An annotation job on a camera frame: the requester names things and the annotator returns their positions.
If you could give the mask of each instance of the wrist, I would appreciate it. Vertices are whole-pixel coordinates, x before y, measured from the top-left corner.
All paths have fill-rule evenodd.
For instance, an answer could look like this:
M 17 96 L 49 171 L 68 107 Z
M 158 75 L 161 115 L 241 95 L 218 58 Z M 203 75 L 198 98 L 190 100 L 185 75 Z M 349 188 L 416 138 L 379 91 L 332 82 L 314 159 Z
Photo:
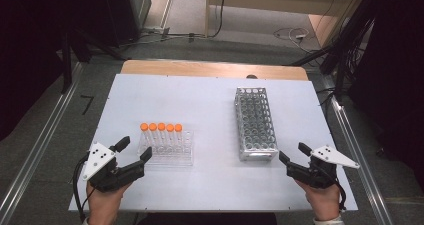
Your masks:
M 330 220 L 316 220 L 316 218 L 314 219 L 314 224 L 315 225 L 344 225 L 344 222 L 342 220 L 342 217 L 340 216 L 340 214 Z
M 86 221 L 87 225 L 113 225 L 115 223 L 115 217 L 90 214 L 90 217 Z

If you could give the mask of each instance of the black cloth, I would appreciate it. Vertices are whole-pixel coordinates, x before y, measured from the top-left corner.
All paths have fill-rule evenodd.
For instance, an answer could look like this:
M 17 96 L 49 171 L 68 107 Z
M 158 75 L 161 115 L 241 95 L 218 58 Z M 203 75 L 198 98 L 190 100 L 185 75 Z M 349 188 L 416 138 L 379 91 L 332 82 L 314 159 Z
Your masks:
M 40 1 L 0 0 L 0 140 L 63 71 L 56 11 Z
M 384 150 L 409 165 L 424 190 L 424 0 L 379 0 L 349 96 L 381 129 Z
M 149 213 L 138 225 L 277 225 L 274 213 Z

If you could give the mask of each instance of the wooden edge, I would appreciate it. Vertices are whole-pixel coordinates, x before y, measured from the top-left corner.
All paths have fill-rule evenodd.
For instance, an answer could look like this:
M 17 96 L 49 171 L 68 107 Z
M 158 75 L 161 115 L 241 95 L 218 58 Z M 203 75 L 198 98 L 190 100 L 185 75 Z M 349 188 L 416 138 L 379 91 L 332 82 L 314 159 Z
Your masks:
M 178 60 L 128 60 L 124 62 L 121 73 L 226 78 L 246 78 L 248 75 L 254 75 L 259 79 L 308 81 L 306 71 L 302 67 Z

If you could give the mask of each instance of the orange cap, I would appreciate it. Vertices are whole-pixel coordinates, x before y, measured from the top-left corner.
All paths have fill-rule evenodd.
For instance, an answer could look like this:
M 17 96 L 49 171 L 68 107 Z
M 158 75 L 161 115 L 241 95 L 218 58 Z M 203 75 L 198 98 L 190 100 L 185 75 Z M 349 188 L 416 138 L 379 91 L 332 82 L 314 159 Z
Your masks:
M 147 129 L 149 128 L 149 126 L 147 126 L 147 123 L 142 123 L 140 124 L 140 129 L 141 131 L 147 131 Z
M 172 124 L 166 125 L 166 131 L 168 131 L 168 132 L 174 131 L 174 125 L 172 125 Z
M 177 123 L 175 124 L 175 131 L 176 132 L 181 132 L 183 130 L 183 125 Z
M 159 131 L 165 130 L 165 123 L 159 123 L 158 124 L 158 129 L 159 129 Z
M 150 129 L 150 131 L 156 131 L 156 129 L 157 129 L 156 123 L 150 123 L 149 129 Z

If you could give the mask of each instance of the metal test tube rack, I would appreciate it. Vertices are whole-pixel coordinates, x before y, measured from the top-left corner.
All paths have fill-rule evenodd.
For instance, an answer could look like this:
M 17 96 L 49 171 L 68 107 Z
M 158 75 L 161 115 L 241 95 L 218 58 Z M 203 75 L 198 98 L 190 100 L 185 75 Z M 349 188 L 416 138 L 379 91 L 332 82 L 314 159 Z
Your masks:
M 240 160 L 272 160 L 278 147 L 266 89 L 237 88 L 234 105 Z

